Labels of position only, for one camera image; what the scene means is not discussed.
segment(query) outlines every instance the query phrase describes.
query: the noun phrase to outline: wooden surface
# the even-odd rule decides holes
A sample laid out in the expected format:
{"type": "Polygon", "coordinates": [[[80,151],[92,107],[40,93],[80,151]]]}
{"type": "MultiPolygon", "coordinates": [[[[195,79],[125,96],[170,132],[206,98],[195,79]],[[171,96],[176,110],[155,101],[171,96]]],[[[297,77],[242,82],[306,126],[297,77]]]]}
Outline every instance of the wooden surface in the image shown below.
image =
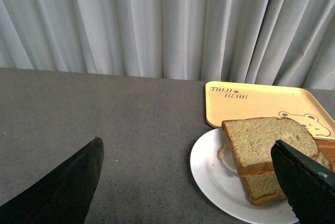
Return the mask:
{"type": "Polygon", "coordinates": [[[333,168],[335,168],[335,141],[316,140],[320,150],[329,159],[333,168]]]}

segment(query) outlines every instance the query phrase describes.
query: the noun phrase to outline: gray countertop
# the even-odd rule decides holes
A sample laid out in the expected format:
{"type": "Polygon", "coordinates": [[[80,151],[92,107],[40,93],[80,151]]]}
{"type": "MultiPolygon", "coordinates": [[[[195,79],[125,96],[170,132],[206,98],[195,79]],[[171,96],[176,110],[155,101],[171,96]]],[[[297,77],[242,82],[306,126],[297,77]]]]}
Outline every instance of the gray countertop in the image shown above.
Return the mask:
{"type": "MultiPolygon", "coordinates": [[[[0,69],[0,205],[95,136],[105,159],[86,223],[244,223],[197,187],[205,82],[0,69]]],[[[310,90],[335,117],[335,91],[310,90]]]]}

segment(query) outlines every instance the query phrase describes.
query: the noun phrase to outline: bread slice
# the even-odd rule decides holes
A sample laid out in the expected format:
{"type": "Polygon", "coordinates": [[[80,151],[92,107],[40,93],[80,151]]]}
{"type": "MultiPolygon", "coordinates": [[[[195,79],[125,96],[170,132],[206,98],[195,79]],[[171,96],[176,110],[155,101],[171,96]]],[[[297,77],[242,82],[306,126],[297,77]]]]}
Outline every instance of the bread slice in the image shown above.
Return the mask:
{"type": "Polygon", "coordinates": [[[290,118],[225,120],[222,128],[240,175],[272,171],[271,147],[281,139],[312,159],[319,155],[313,136],[290,118]]]}
{"type": "MultiPolygon", "coordinates": [[[[319,157],[316,161],[333,171],[330,161],[322,152],[319,153],[319,157]]],[[[274,171],[242,176],[242,180],[248,191],[250,203],[253,205],[263,205],[278,199],[286,198],[274,171]]]]}

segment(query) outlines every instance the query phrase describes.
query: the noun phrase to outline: bread crust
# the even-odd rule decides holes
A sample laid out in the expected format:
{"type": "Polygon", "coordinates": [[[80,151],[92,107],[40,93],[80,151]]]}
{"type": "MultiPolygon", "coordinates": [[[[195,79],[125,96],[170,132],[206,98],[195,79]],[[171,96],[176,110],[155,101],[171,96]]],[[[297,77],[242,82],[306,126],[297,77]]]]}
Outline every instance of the bread crust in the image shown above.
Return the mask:
{"type": "MultiPolygon", "coordinates": [[[[260,118],[252,118],[252,119],[264,119],[265,117],[260,117],[260,118]]],[[[283,120],[283,121],[293,121],[294,123],[296,123],[296,121],[290,119],[290,118],[277,118],[277,117],[272,117],[275,120],[283,120]]],[[[272,160],[269,160],[267,162],[262,162],[262,163],[258,163],[258,164],[252,164],[252,165],[247,165],[244,166],[243,162],[241,161],[241,157],[236,155],[237,150],[236,150],[236,146],[232,143],[232,132],[230,132],[229,128],[226,126],[226,123],[229,122],[233,122],[233,121],[241,121],[241,119],[237,119],[237,120],[225,120],[222,122],[222,129],[224,130],[224,133],[227,137],[228,143],[230,145],[230,147],[232,148],[233,152],[232,152],[232,156],[234,159],[234,162],[236,164],[236,169],[238,171],[238,173],[240,175],[247,175],[247,174],[253,174],[253,173],[257,173],[257,172],[262,172],[262,171],[273,171],[273,164],[272,164],[272,160]]],[[[310,135],[310,137],[312,139],[313,136],[310,134],[309,131],[305,131],[308,135],[310,135]]],[[[319,156],[319,148],[317,147],[317,153],[315,153],[314,155],[310,155],[309,157],[312,159],[316,159],[319,156]]]]}

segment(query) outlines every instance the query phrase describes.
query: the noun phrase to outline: whole wheat bread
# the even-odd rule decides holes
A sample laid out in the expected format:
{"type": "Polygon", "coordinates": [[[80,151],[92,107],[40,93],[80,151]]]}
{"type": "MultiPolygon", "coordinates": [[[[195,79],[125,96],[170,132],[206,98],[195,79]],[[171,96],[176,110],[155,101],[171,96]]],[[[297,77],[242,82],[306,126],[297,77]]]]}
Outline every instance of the whole wheat bread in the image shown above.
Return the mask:
{"type": "Polygon", "coordinates": [[[312,159],[319,148],[302,125],[290,118],[250,118],[225,120],[222,128],[232,148],[240,175],[272,171],[271,147],[281,139],[312,159]]]}
{"type": "MultiPolygon", "coordinates": [[[[316,161],[333,171],[330,161],[322,152],[319,153],[319,157],[316,161]]],[[[274,171],[246,175],[242,176],[242,179],[248,191],[249,200],[253,205],[263,205],[286,198],[274,171]]]]}

